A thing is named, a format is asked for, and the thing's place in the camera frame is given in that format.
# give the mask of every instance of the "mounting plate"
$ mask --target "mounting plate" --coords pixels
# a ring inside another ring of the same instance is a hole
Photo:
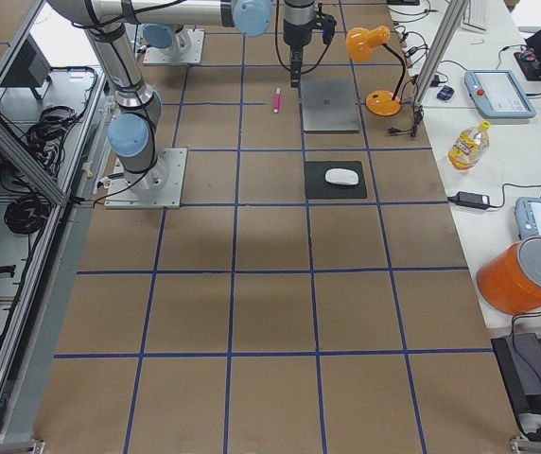
[[[113,209],[143,208],[180,208],[183,193],[184,170],[186,169],[186,148],[164,148],[159,159],[166,163],[168,170],[167,183],[154,193],[135,193],[128,189],[120,194],[105,199],[104,205]],[[123,166],[117,160],[113,173],[123,172]],[[111,180],[109,193],[118,192],[128,186],[125,179]]]
[[[200,29],[188,29],[186,31],[190,40],[191,48],[183,54],[170,57],[154,47],[147,49],[144,64],[146,66],[180,66],[185,64],[200,64],[203,52],[203,36],[205,31]]]

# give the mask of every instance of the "pink marker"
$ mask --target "pink marker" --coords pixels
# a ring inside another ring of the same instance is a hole
[[[277,87],[274,92],[274,103],[272,104],[272,111],[279,114],[279,107],[281,106],[281,87]]]

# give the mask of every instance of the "orange desk lamp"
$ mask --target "orange desk lamp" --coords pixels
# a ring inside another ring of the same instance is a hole
[[[401,110],[401,100],[396,94],[399,93],[406,72],[405,61],[403,58],[386,45],[390,37],[391,32],[386,26],[378,26],[373,30],[355,27],[346,35],[346,50],[348,51],[349,57],[355,63],[367,61],[374,53],[375,48],[379,45],[388,50],[401,62],[401,77],[396,84],[394,92],[391,93],[388,90],[375,90],[365,98],[367,109],[369,109],[370,112],[381,116],[395,115]]]

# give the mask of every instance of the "white computer mouse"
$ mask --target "white computer mouse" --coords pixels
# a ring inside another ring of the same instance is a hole
[[[347,168],[330,168],[325,172],[325,180],[332,184],[355,186],[358,184],[358,174]]]

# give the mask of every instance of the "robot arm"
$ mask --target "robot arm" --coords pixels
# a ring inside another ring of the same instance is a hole
[[[269,0],[50,0],[60,15],[85,28],[100,64],[124,110],[147,106],[153,92],[146,85],[131,50],[124,22],[133,24],[201,24],[237,26],[258,36],[271,22]]]
[[[134,57],[124,23],[236,26],[246,36],[258,36],[271,22],[271,0],[49,0],[50,6],[88,40],[114,87],[121,110],[107,136],[124,167],[134,193],[162,188],[168,171],[155,149],[155,130],[162,101],[146,84]]]
[[[312,39],[312,30],[323,31],[323,43],[331,44],[336,20],[323,12],[323,5],[315,10],[314,0],[285,0],[283,41],[289,46],[289,75],[291,87],[300,86],[304,48]]]

